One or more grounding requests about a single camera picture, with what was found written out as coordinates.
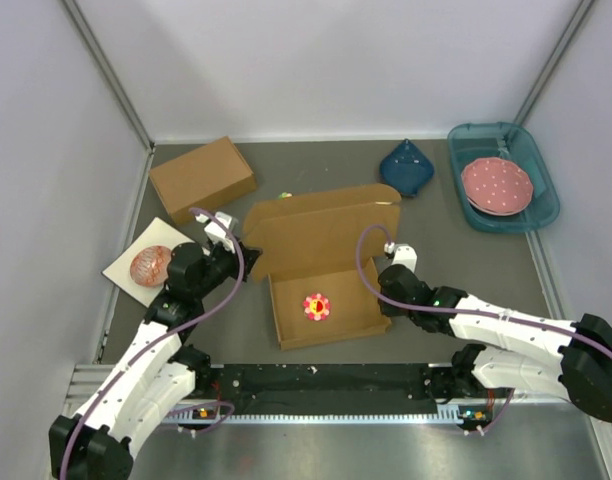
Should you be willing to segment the pink plush flower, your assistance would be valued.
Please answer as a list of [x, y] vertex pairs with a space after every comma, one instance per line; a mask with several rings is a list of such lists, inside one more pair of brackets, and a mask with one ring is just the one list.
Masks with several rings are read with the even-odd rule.
[[315, 322], [326, 320], [331, 313], [329, 299], [321, 293], [307, 296], [302, 302], [305, 316]]

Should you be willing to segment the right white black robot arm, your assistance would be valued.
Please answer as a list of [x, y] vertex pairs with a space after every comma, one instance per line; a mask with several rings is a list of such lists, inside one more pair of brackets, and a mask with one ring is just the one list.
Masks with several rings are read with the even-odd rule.
[[453, 357], [453, 384], [547, 393], [612, 423], [612, 326], [585, 314], [578, 321], [535, 317], [453, 287], [431, 288], [401, 264], [378, 277], [380, 310], [406, 316], [428, 333], [467, 341]]

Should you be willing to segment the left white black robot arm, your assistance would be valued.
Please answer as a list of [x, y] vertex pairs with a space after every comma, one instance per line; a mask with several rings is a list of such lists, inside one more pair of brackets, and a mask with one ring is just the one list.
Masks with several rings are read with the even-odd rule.
[[120, 361], [72, 416], [49, 429], [51, 474], [56, 479], [126, 479], [143, 444], [187, 395], [212, 387], [207, 354], [185, 341], [208, 313], [204, 298], [233, 278], [246, 280], [260, 257], [256, 248], [220, 243], [176, 246], [162, 289]]

